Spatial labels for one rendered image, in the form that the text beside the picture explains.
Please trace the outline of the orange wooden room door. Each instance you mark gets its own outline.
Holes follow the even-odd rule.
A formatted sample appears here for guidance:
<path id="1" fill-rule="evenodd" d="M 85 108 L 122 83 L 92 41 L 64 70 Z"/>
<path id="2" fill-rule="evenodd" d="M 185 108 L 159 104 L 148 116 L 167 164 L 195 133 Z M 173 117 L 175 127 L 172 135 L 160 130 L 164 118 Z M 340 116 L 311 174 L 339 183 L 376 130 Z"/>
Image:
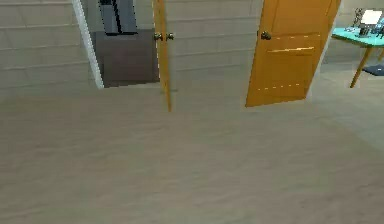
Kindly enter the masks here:
<path id="1" fill-rule="evenodd" d="M 163 36 L 163 41 L 158 40 L 155 42 L 157 47 L 160 82 L 165 94 L 167 109 L 169 112 L 171 112 L 172 104 L 171 104 L 171 93 L 170 93 L 170 76 L 169 76 L 169 66 L 168 66 L 168 48 L 167 48 L 167 40 L 166 40 L 167 30 L 166 30 L 164 0 L 152 0 L 152 6 L 153 6 L 155 33 L 161 33 Z"/>
<path id="2" fill-rule="evenodd" d="M 246 97 L 248 107 L 302 100 L 341 0 L 264 0 Z M 262 40 L 267 31 L 270 40 Z"/>

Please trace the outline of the dark blue floor cushion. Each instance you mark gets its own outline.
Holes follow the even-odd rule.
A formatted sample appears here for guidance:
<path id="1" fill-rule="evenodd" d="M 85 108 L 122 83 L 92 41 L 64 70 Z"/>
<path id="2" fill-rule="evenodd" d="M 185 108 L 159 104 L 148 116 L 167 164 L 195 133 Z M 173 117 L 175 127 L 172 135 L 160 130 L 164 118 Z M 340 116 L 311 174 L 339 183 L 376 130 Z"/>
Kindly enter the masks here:
<path id="1" fill-rule="evenodd" d="M 363 68 L 363 71 L 374 76 L 384 76 L 384 65 L 367 66 Z"/>

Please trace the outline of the small grey figurine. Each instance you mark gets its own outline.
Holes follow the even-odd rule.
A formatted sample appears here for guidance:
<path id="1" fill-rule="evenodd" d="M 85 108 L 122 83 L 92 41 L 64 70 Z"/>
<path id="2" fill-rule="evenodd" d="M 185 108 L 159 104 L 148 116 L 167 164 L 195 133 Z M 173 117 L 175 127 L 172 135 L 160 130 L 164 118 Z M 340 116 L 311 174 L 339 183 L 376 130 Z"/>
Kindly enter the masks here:
<path id="1" fill-rule="evenodd" d="M 362 16 L 363 16 L 363 12 L 364 12 L 363 8 L 357 8 L 355 10 L 355 17 L 354 17 L 353 24 L 352 24 L 353 27 L 359 26 L 360 21 L 361 21 Z"/>

